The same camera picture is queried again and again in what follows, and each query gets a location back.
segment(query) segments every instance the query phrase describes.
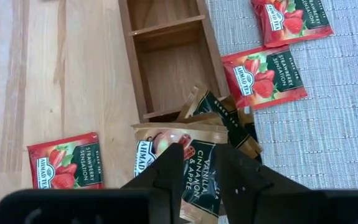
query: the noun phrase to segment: strawberry image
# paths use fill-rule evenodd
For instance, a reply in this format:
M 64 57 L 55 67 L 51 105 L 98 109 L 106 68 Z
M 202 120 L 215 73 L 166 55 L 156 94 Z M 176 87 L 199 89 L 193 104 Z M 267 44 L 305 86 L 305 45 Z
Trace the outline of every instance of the strawberry image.
M 53 147 L 42 147 L 38 149 L 31 149 L 29 150 L 29 155 L 33 158 L 43 158 L 48 157 L 50 153 L 54 150 Z
M 255 75 L 255 81 L 259 81 L 259 80 L 269 80 L 269 81 L 273 81 L 274 79 L 274 70 L 267 70 L 265 72 L 259 72 Z
M 191 136 L 189 134 L 183 134 L 177 143 L 182 144 L 184 149 L 190 144 Z
M 77 171 L 77 165 L 76 164 L 68 164 L 66 167 L 60 166 L 55 170 L 55 174 L 72 174 L 75 175 L 75 172 Z
M 270 41 L 282 40 L 283 37 L 284 37 L 284 31 L 283 30 L 276 30 L 276 31 L 271 32 Z
M 72 174 L 57 174 L 52 179 L 53 189 L 72 189 L 75 183 L 75 178 Z
M 246 59 L 244 62 L 245 68 L 248 70 L 248 72 L 251 72 L 252 74 L 256 74 L 256 72 L 259 69 L 259 65 L 260 65 L 259 59 L 255 59 L 255 60 Z
M 284 26 L 287 28 L 292 34 L 299 34 L 303 27 L 303 21 L 300 18 L 288 18 L 284 20 Z
M 190 159 L 193 155 L 195 155 L 194 147 L 189 146 L 186 149 L 184 149 L 184 160 Z
M 54 149 L 49 155 L 50 164 L 54 166 L 54 168 L 58 168 L 58 166 L 62 162 L 62 159 L 65 157 L 66 153 L 67 153 L 66 150 Z
M 255 81 L 253 84 L 253 91 L 259 94 L 263 98 L 269 98 L 273 94 L 274 85 L 269 80 Z
M 297 9 L 293 12 L 286 12 L 284 14 L 285 16 L 285 19 L 289 19 L 289 18 L 299 18 L 299 19 L 302 19 L 302 16 L 303 16 L 303 10 L 301 9 Z
M 277 10 L 279 10 L 282 14 L 284 14 L 286 10 L 287 2 L 286 0 L 276 0 L 274 1 L 273 5 Z
M 254 5 L 259 5 L 259 4 L 271 4 L 270 0 L 252 0 L 252 3 Z

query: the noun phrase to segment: ahmad tea logo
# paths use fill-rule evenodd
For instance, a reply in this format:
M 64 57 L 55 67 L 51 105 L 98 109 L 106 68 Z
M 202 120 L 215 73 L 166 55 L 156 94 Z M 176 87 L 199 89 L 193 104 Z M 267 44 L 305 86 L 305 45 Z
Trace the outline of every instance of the ahmad tea logo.
M 240 86 L 243 96 L 252 95 L 252 86 L 255 82 L 251 72 L 248 72 L 244 66 L 237 66 L 234 68 L 235 77 Z
M 270 20 L 271 30 L 272 31 L 282 30 L 284 15 L 282 15 L 280 11 L 277 11 L 277 9 L 272 4 L 267 4 L 266 10 L 267 10 L 268 18 Z
M 139 141 L 137 143 L 136 162 L 134 163 L 135 177 L 156 160 L 156 156 L 153 154 L 152 149 L 152 141 Z
M 51 181 L 54 178 L 54 167 L 49 164 L 49 158 L 44 157 L 36 160 L 37 185 L 39 189 L 52 188 Z

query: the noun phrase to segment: red tea packet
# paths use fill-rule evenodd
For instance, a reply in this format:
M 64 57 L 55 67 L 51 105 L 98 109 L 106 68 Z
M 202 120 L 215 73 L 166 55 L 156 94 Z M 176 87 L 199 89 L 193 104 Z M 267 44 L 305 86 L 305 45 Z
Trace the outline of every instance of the red tea packet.
M 103 188 L 97 133 L 27 148 L 35 189 Z
M 266 47 L 279 47 L 334 32 L 321 0 L 251 0 Z
M 307 96 L 288 45 L 260 47 L 222 57 L 238 109 L 257 110 Z

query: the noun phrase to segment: black plastic part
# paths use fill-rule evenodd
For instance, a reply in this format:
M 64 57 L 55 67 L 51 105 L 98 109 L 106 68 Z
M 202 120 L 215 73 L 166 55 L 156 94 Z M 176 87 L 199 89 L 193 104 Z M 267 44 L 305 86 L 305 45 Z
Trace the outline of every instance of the black plastic part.
M 230 224 L 358 223 L 357 190 L 310 190 L 229 145 L 215 156 Z
M 0 201 L 0 224 L 180 223 L 183 158 L 172 144 L 122 189 L 15 192 Z
M 263 161 L 261 160 L 261 155 L 260 154 L 255 157 L 255 160 L 258 161 L 259 163 L 263 164 Z

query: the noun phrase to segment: strawberry sensation tea packet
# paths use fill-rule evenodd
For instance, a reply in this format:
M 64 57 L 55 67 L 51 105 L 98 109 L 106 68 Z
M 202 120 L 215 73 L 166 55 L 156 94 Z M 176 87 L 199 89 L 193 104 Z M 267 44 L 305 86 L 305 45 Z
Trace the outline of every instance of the strawberry sensation tea packet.
M 307 96 L 288 45 L 260 47 L 222 57 L 238 109 L 257 110 Z
M 213 151 L 227 143 L 224 126 L 181 123 L 133 125 L 138 141 L 134 176 L 152 164 L 172 143 L 184 147 L 183 195 L 180 217 L 192 223 L 217 223 L 220 190 L 215 180 Z
M 27 148 L 35 189 L 103 188 L 100 145 L 96 133 Z
M 321 0 L 251 0 L 266 47 L 326 37 L 334 32 Z

